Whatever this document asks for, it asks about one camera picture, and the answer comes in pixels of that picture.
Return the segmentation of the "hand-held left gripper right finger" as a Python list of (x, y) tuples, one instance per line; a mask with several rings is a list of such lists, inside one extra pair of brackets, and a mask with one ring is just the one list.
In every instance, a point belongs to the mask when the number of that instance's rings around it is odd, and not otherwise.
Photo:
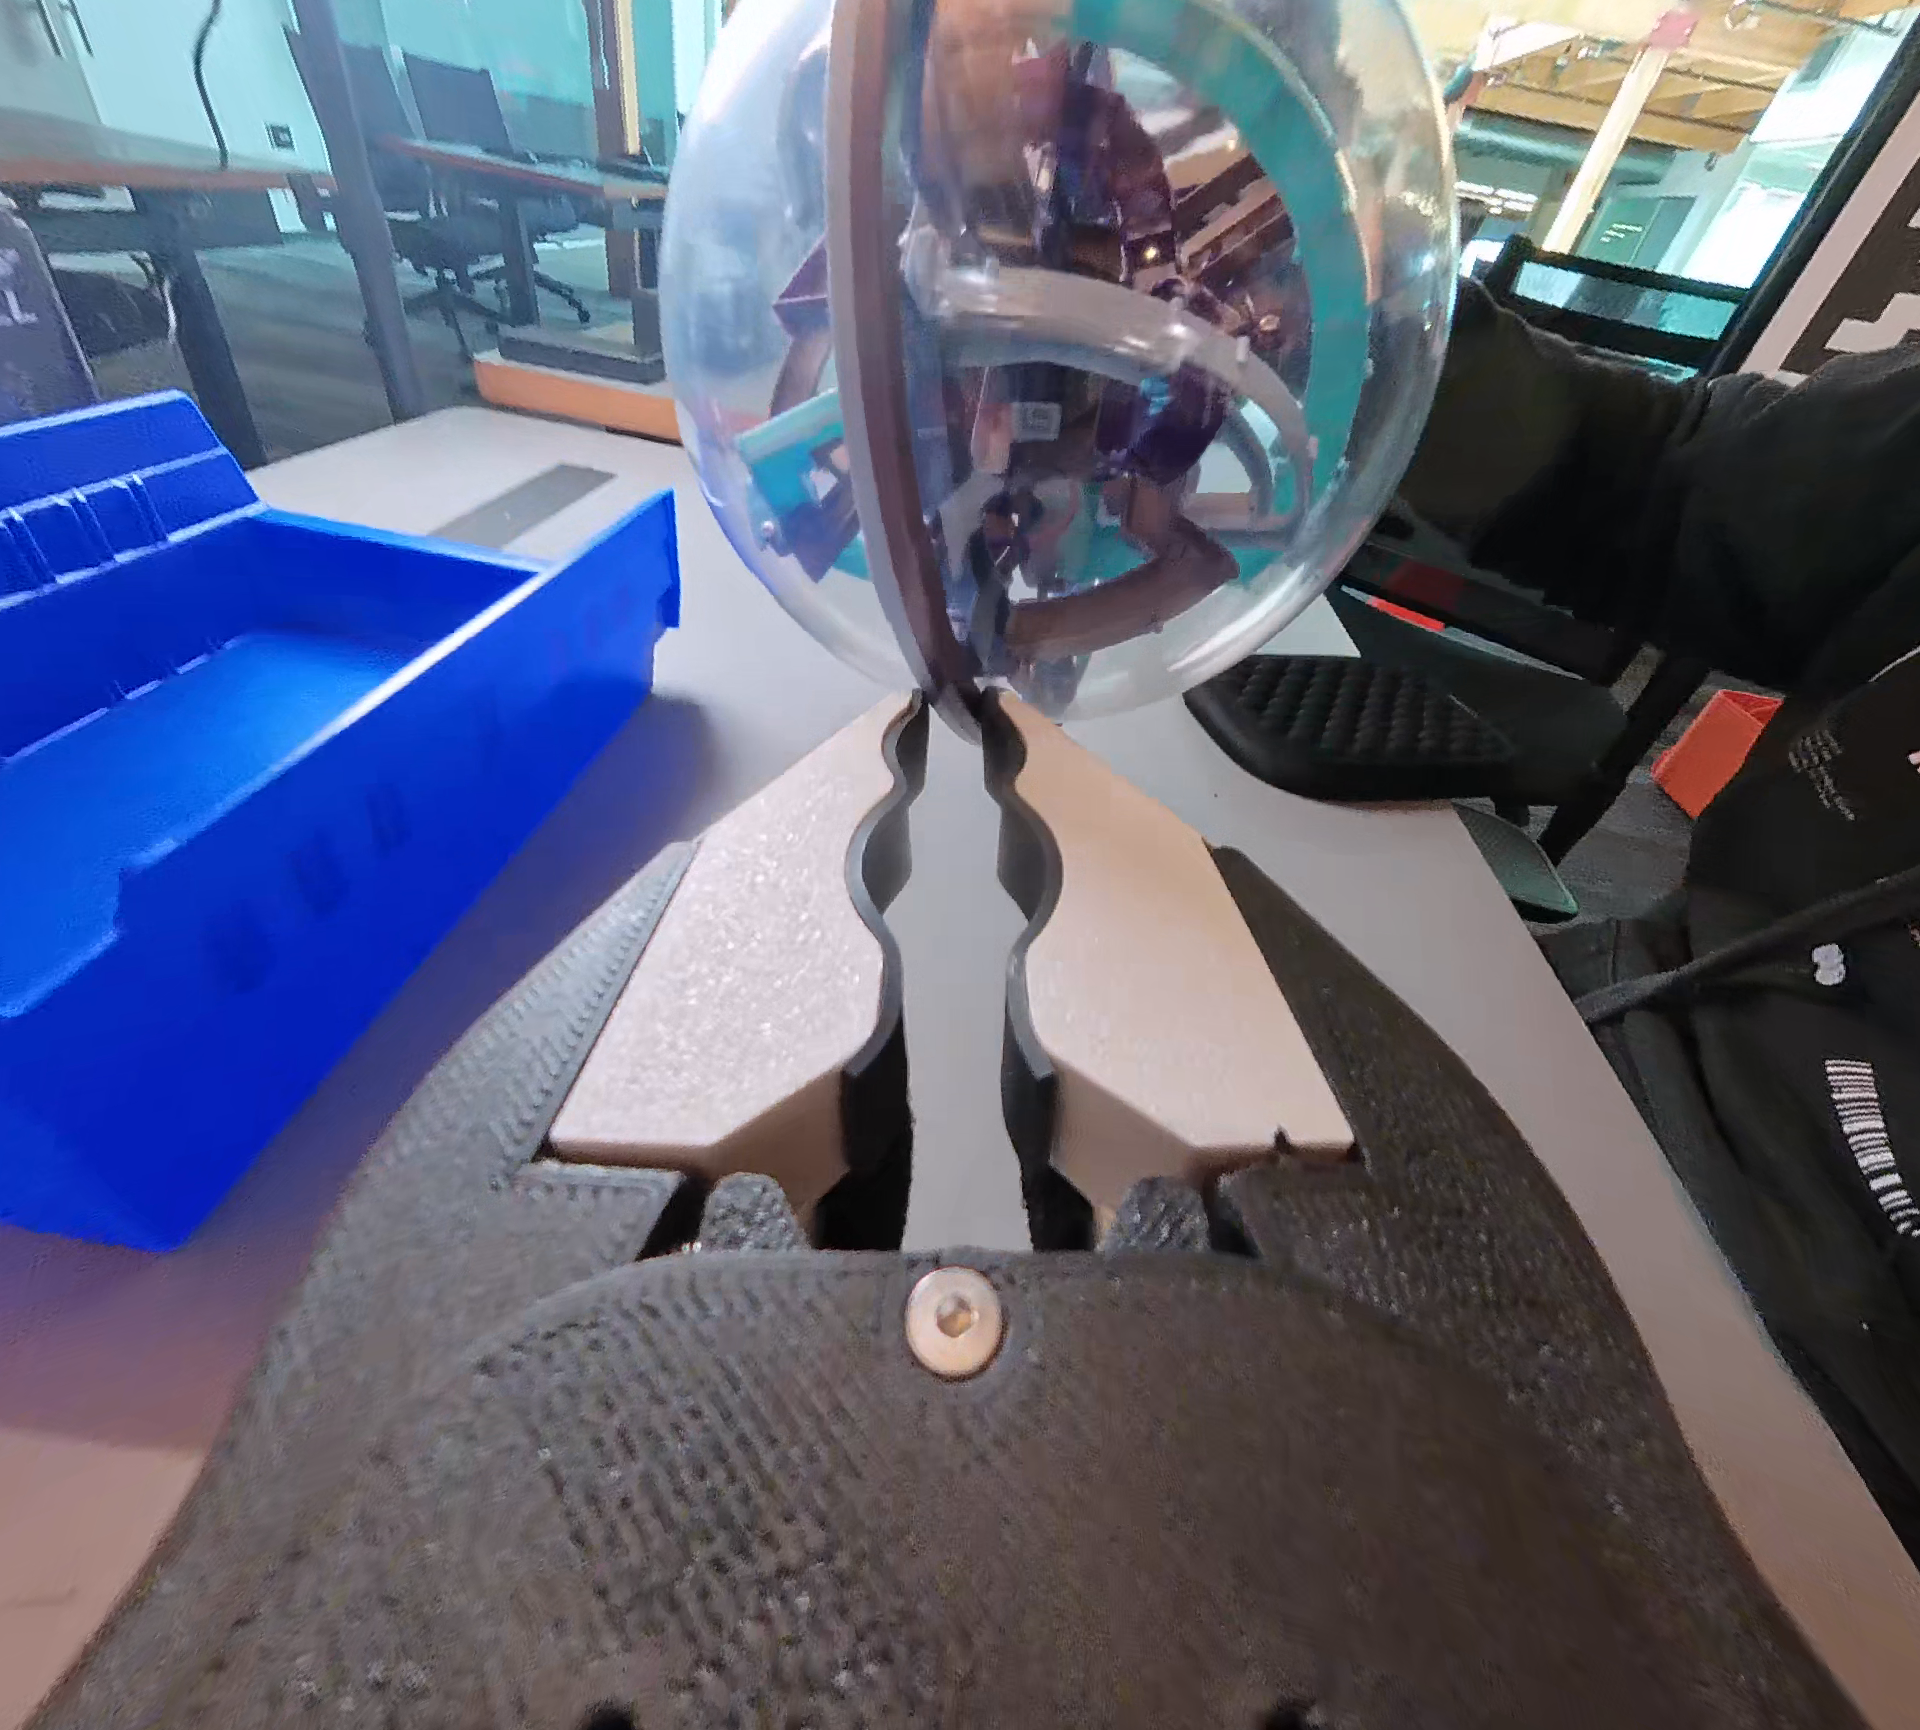
[(1356, 1134), (1260, 949), (1266, 887), (1019, 696), (979, 709), (997, 879), (1021, 911), (1001, 1101), (1035, 1246), (1092, 1246), (1149, 1185), (1356, 1158)]

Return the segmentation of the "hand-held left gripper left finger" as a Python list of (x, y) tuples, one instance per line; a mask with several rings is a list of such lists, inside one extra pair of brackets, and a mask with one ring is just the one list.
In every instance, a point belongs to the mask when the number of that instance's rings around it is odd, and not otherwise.
[(931, 712), (889, 696), (685, 857), (549, 1131), (549, 1153), (717, 1191), (772, 1182), (822, 1246), (899, 1246), (914, 1119), (902, 956)]

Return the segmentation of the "clear maze ball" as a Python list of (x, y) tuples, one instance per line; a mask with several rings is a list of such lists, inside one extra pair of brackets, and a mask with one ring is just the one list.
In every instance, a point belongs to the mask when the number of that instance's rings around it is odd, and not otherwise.
[(1173, 700), (1358, 557), (1457, 170), (1401, 0), (738, 0), (662, 338), (741, 561), (963, 734)]

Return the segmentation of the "blue plastic bin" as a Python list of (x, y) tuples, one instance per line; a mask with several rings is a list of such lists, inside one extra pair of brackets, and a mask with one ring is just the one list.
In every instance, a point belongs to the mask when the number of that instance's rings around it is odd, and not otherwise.
[(2, 455), (2, 1221), (170, 1253), (648, 698), (677, 502), (341, 525), (179, 393)]

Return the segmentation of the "person's black printed jacket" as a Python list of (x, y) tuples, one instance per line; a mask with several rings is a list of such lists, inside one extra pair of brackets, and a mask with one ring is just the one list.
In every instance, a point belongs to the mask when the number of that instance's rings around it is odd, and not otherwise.
[(1791, 704), (1682, 883), (1540, 941), (1722, 1259), (1918, 1556), (1918, 660)]

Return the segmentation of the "black office chair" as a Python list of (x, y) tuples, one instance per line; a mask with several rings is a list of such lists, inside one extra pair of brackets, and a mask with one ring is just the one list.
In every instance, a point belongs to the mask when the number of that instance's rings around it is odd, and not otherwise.
[[(442, 63), (415, 51), (401, 55), (420, 135), (437, 149), (486, 156), (528, 173), (536, 159), (516, 142), (493, 73), (479, 64)], [(451, 188), (467, 211), (484, 211), (497, 225), (507, 317), (512, 327), (538, 324), (538, 294), (565, 302), (579, 327), (595, 312), (572, 287), (540, 270), (538, 247), (582, 229), (579, 203), (565, 192), (538, 192), (528, 178), (512, 181), (498, 170), (428, 163), (437, 183)]]

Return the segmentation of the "black white marker board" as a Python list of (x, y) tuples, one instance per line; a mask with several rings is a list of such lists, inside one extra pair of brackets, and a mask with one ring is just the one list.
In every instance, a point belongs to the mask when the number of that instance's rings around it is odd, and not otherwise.
[(1912, 23), (1722, 333), (1714, 375), (1801, 383), (1917, 342), (1918, 27)]

